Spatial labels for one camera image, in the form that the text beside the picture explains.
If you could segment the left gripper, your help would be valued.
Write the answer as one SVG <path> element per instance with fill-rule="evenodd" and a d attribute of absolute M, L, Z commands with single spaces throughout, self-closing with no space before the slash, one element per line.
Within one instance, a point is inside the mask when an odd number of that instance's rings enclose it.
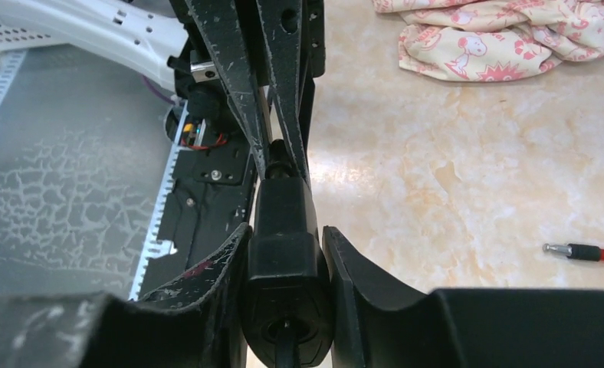
<path fill-rule="evenodd" d="M 172 1 L 204 61 L 211 61 L 251 147 L 258 175 L 270 162 L 268 87 L 287 153 L 308 185 L 307 147 L 314 79 L 325 71 L 322 1 Z"/>

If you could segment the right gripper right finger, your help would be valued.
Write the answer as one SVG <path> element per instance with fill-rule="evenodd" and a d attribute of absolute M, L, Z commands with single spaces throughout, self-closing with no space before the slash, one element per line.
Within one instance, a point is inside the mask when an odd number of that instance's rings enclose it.
<path fill-rule="evenodd" d="M 335 367 L 604 367 L 604 291 L 422 293 L 323 229 L 336 304 Z"/>

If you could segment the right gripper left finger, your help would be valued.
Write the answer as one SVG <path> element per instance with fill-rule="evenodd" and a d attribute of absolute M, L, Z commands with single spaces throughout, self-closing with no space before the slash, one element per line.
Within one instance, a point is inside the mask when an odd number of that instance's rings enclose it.
<path fill-rule="evenodd" d="M 238 292 L 251 227 L 137 301 L 0 297 L 0 367 L 243 367 Z"/>

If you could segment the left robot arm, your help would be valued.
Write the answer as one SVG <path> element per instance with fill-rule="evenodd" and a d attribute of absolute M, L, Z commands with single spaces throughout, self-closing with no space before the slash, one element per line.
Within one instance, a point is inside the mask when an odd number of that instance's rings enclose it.
<path fill-rule="evenodd" d="M 321 1 L 173 1 L 173 16 L 124 1 L 0 1 L 0 24 L 35 31 L 128 67 L 189 99 L 233 113 L 258 174 L 268 176 L 268 87 L 293 174 L 307 179 L 300 120 L 323 74 Z"/>

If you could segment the pink patterned cloth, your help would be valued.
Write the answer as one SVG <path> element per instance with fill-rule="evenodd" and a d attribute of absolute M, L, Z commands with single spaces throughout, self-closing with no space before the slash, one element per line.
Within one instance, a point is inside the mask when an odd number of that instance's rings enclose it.
<path fill-rule="evenodd" d="M 604 56 L 604 1 L 374 1 L 406 23 L 399 66 L 440 81 L 505 82 Z"/>

